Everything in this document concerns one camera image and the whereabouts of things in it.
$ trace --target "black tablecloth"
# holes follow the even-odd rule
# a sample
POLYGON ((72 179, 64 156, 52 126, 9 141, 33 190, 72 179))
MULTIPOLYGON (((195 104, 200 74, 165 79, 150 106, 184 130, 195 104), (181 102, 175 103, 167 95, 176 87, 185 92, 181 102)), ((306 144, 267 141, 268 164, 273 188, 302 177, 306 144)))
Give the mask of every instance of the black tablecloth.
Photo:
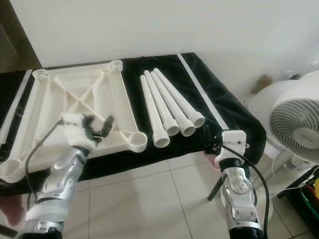
MULTIPOLYGON (((183 57, 211 101, 215 104, 221 116, 228 124, 229 128, 241 129, 246 132, 247 143, 250 147, 246 150, 245 156, 257 164, 263 153, 266 142, 266 133, 261 124, 239 103, 196 54, 186 53, 183 54, 183 57)), ((122 71, 123 80, 138 128, 148 136, 147 148, 142 153, 123 151, 89 159, 80 177, 80 181, 123 172, 161 160, 182 156, 190 152, 205 150, 205 147, 208 145, 209 137, 220 135, 222 132, 222 129, 216 122, 214 116, 208 109, 193 81, 176 55, 140 57, 123 59, 122 61, 124 68, 122 71), (159 68, 190 104, 206 118, 205 125, 196 129, 196 132, 192 136, 183 137, 179 133, 170 138, 170 144, 165 148, 156 148, 153 145, 152 128, 140 83, 140 75, 143 74, 143 71, 153 70, 155 67, 159 68)), ((12 79, 8 79, 8 76, 6 79, 2 76, 0 78, 0 94, 10 95, 10 100, 13 99, 17 86, 22 80, 23 74, 17 74, 18 75, 12 77, 12 79), (3 86, 7 83, 6 81, 16 82, 16 84, 14 84, 15 87, 4 89, 3 86)), ((32 83, 33 79, 31 76, 24 97, 19 103, 19 113, 15 115, 15 120, 11 125, 7 144, 2 145, 1 147, 2 159, 7 157, 10 144, 14 140, 16 129, 20 121, 19 119, 21 118, 21 111, 25 106, 32 83)), ((9 108, 9 105, 7 104, 8 101, 6 102, 6 105, 0 105, 0 120, 3 120, 6 111, 9 108)), ((48 170, 31 174, 32 183, 35 188, 41 186, 46 175, 48 175, 48 170)), ((24 179, 14 184, 7 184, 5 182, 0 183, 0 195, 27 192, 29 192, 29 188, 24 179)))

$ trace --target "fan grille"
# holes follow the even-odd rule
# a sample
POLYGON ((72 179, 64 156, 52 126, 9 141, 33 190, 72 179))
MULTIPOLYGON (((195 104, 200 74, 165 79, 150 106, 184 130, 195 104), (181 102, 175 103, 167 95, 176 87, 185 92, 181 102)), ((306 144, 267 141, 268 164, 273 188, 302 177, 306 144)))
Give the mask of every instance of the fan grille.
POLYGON ((295 100, 279 105, 271 114, 270 128, 291 152, 319 164, 319 102, 295 100))

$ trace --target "yellow object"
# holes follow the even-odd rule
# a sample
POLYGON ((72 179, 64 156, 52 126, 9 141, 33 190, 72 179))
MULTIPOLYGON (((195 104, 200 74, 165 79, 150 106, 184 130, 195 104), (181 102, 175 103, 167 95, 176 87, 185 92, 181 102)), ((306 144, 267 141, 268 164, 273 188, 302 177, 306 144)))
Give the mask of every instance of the yellow object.
POLYGON ((319 199, 319 178, 315 180, 315 192, 316 192, 317 198, 319 199))

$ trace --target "white plastic tube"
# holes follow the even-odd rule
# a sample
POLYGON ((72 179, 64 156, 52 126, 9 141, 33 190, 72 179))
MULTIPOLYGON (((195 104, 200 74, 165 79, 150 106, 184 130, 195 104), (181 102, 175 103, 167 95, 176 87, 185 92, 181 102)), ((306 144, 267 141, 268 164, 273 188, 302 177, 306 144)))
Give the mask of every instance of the white plastic tube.
POLYGON ((169 82, 169 80, 158 68, 155 68, 154 71, 156 72, 162 83, 165 85, 171 96, 173 96, 176 103, 187 115, 187 118, 189 118, 193 122, 196 128, 201 127, 205 123, 205 117, 190 105, 190 103, 184 98, 184 96, 181 95, 181 93, 172 85, 171 82, 169 82))
POLYGON ((144 75, 149 84, 153 99, 155 101, 157 110, 159 112, 161 121, 163 122, 164 129, 167 131, 169 136, 178 134, 179 126, 176 120, 171 116, 163 98, 160 95, 158 88, 156 87, 149 71, 144 71, 144 75))
POLYGON ((150 122, 153 130, 153 142, 157 148, 164 148, 168 146, 170 139, 168 133, 164 130, 160 121, 159 113, 152 98, 151 91, 144 75, 140 76, 143 94, 148 109, 150 122))
POLYGON ((167 107, 177 121, 181 134, 185 137, 191 136, 196 130, 194 124, 188 118, 186 118, 183 111, 181 111, 173 97, 169 94, 169 92, 154 71, 151 72, 151 76, 156 86, 158 87, 158 90, 163 97, 167 107))

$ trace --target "white wall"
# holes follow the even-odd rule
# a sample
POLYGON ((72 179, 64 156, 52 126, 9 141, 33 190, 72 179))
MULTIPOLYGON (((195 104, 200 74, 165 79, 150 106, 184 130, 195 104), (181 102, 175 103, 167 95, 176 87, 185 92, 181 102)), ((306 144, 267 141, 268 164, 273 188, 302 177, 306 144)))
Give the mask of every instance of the white wall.
POLYGON ((11 0, 44 67, 194 51, 243 100, 319 52, 318 0, 11 0))

